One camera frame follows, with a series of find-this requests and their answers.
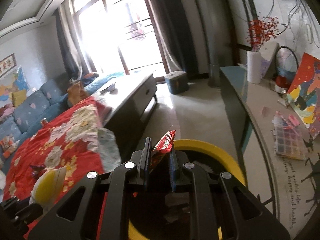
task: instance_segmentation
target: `storage box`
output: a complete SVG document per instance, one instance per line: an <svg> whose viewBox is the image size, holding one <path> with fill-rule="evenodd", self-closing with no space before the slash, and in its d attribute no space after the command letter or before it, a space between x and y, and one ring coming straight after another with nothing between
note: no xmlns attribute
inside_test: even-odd
<svg viewBox="0 0 320 240"><path fill-rule="evenodd" d="M168 85L170 93L174 95L189 89L187 73L184 71L171 72L164 76L164 80Z"/></svg>

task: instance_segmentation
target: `dark gray curtain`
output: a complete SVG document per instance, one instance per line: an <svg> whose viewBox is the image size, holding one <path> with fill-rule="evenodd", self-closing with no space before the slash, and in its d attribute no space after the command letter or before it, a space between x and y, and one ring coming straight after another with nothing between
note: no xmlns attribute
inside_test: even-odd
<svg viewBox="0 0 320 240"><path fill-rule="evenodd" d="M57 33L58 33L59 46L60 46L60 51L61 51L66 72L69 78L73 78L74 80L77 80L80 75L80 69L70 52L67 40L63 32L62 22L60 19L60 14L58 9L55 10L54 15L56 17L56 27L57 27Z"/></svg>
<svg viewBox="0 0 320 240"><path fill-rule="evenodd" d="M161 31L167 37L167 47L188 77L199 74L191 31L181 0L155 1L162 19Z"/></svg>

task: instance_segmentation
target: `brown bag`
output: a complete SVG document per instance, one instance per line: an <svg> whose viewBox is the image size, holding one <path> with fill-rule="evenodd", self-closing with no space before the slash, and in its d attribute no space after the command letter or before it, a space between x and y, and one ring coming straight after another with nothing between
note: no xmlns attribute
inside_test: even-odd
<svg viewBox="0 0 320 240"><path fill-rule="evenodd" d="M68 88L68 100L74 106L78 104L81 100L89 97L87 91L84 90L83 84L81 81L72 84L71 87Z"/></svg>

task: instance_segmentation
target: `curtain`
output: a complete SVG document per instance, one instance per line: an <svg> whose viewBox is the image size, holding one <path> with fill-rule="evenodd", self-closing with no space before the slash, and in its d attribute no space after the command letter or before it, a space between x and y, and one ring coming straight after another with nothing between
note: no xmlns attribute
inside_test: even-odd
<svg viewBox="0 0 320 240"><path fill-rule="evenodd" d="M65 5L62 4L54 15L62 59L69 78L79 80L83 75L95 72L93 62L84 51L73 22L70 24L67 19L68 10Z"/></svg>
<svg viewBox="0 0 320 240"><path fill-rule="evenodd" d="M188 19L181 0L149 0L154 10L162 46L172 70L181 68L189 77L199 74Z"/></svg>

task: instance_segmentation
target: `red candy wrapper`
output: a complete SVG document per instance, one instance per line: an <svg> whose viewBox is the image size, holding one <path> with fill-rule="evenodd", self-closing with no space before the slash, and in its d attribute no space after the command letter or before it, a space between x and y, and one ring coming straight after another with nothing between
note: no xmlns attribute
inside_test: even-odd
<svg viewBox="0 0 320 240"><path fill-rule="evenodd" d="M151 152L150 172L153 171L167 153L171 152L175 134L175 130L167 132L154 147Z"/></svg>

